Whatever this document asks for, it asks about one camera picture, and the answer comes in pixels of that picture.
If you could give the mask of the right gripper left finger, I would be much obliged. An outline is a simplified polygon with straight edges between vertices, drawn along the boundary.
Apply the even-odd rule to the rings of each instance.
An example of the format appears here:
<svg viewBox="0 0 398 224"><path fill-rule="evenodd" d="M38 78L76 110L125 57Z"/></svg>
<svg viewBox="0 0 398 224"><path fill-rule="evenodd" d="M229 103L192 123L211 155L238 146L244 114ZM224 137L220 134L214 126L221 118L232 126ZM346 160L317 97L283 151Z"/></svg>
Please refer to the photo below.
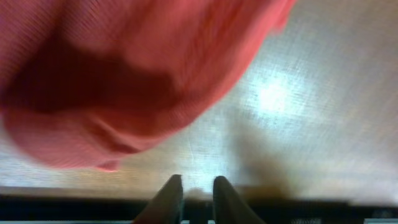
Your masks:
<svg viewBox="0 0 398 224"><path fill-rule="evenodd" d="M175 174L133 220L133 224L177 224L182 221L182 176Z"/></svg>

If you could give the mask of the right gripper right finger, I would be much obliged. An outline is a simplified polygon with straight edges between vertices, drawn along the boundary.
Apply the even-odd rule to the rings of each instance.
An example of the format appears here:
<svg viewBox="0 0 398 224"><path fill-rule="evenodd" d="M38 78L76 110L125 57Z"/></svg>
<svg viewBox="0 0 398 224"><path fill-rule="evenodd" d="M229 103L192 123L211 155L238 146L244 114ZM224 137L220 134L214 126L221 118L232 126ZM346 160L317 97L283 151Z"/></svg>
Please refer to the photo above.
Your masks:
<svg viewBox="0 0 398 224"><path fill-rule="evenodd" d="M216 224L266 224L225 176L217 176L213 182L213 216Z"/></svg>

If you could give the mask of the orange printed t-shirt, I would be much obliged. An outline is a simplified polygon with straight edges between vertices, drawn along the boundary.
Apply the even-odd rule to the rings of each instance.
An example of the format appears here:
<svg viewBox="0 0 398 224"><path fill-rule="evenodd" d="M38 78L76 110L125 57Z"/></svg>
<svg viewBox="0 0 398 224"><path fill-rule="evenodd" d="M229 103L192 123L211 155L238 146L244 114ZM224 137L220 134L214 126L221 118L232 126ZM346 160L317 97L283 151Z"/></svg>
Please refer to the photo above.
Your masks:
<svg viewBox="0 0 398 224"><path fill-rule="evenodd" d="M229 92L293 0L1 1L1 118L60 169L115 170Z"/></svg>

